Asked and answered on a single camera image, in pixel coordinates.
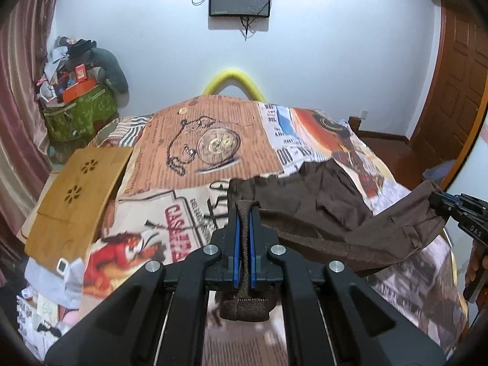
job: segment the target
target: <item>flower-shaped cutout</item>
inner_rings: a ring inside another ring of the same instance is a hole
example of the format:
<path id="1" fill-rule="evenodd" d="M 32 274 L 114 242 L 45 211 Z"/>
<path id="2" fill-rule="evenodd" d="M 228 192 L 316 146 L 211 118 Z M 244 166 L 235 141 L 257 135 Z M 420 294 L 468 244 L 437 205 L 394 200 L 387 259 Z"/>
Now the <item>flower-shaped cutout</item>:
<path id="1" fill-rule="evenodd" d="M 96 161 L 96 160 L 87 161 L 82 166 L 81 171 L 83 172 L 83 174 L 87 174 L 89 171 L 94 171 L 97 164 L 98 164 L 98 161 Z"/>
<path id="2" fill-rule="evenodd" d="M 81 187 L 78 187 L 76 184 L 73 188 L 70 188 L 66 193 L 66 198 L 64 199 L 65 202 L 72 203 L 74 199 L 78 199 L 80 197 Z"/>

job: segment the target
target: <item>baseboard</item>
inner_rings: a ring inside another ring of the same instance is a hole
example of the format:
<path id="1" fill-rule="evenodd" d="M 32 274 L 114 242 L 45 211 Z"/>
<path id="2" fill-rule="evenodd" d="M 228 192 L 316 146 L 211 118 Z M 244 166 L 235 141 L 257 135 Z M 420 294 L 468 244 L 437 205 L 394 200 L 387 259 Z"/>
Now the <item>baseboard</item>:
<path id="1" fill-rule="evenodd" d="M 375 139 L 385 139 L 385 140 L 399 140 L 408 144 L 408 138 L 403 135 L 392 135 L 392 134 L 384 134 L 381 132 L 370 132 L 370 131 L 361 131 L 358 130 L 356 132 L 358 138 L 375 138 Z"/>

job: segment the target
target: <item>black handle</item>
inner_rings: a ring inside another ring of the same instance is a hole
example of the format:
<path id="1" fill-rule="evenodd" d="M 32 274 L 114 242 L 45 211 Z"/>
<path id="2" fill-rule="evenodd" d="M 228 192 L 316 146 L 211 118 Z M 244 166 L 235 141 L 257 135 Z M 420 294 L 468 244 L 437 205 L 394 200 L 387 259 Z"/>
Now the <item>black handle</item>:
<path id="1" fill-rule="evenodd" d="M 481 247 L 478 251 L 478 256 L 480 256 L 481 258 L 478 271 L 476 271 L 476 278 L 474 279 L 474 281 L 471 281 L 466 285 L 466 288 L 463 292 L 464 298 L 470 303 L 476 302 L 476 299 L 478 298 L 481 289 L 483 289 L 486 284 L 486 280 L 488 279 L 488 270 L 485 270 L 483 268 L 483 259 L 485 258 L 485 256 L 488 256 L 488 249 L 484 246 Z"/>

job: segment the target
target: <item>bed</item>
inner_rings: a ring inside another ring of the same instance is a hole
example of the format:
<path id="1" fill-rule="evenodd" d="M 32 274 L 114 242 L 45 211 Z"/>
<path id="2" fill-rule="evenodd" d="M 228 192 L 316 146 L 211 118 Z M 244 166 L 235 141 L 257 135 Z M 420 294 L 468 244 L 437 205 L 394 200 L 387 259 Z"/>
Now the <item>bed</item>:
<path id="1" fill-rule="evenodd" d="M 334 122 L 321 111 L 228 96 L 199 96 L 151 117 L 117 119 L 89 146 L 134 146 L 134 151 L 117 196 L 107 206 L 101 238 L 87 252 L 79 319 L 147 260 L 175 263 L 207 244 L 212 232 L 228 221 L 231 178 L 286 177 L 304 162 L 334 159 L 373 215 L 410 192 L 395 181 L 347 122 Z M 19 233 L 23 242 L 32 219 Z M 103 268 L 95 263 L 104 248 L 134 236 L 143 246 L 131 263 L 108 260 Z M 447 353 L 467 321 L 455 275 L 450 248 L 438 236 L 402 263 L 366 279 Z M 256 329 L 221 320 L 212 300 L 211 295 L 203 364 L 220 364 L 218 354 L 226 346 L 238 350 L 251 344 L 257 346 L 255 355 L 263 364 L 267 364 L 264 358 L 269 364 L 286 364 L 280 307 Z"/>

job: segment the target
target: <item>wooden floor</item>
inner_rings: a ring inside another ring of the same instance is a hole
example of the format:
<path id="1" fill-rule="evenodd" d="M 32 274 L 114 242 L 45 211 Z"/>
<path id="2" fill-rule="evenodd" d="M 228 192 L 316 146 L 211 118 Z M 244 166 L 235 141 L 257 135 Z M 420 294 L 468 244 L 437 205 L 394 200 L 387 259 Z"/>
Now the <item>wooden floor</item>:
<path id="1" fill-rule="evenodd" d="M 410 190 L 422 182 L 422 165 L 407 144 L 401 140 L 361 140 L 386 164 L 397 182 Z"/>

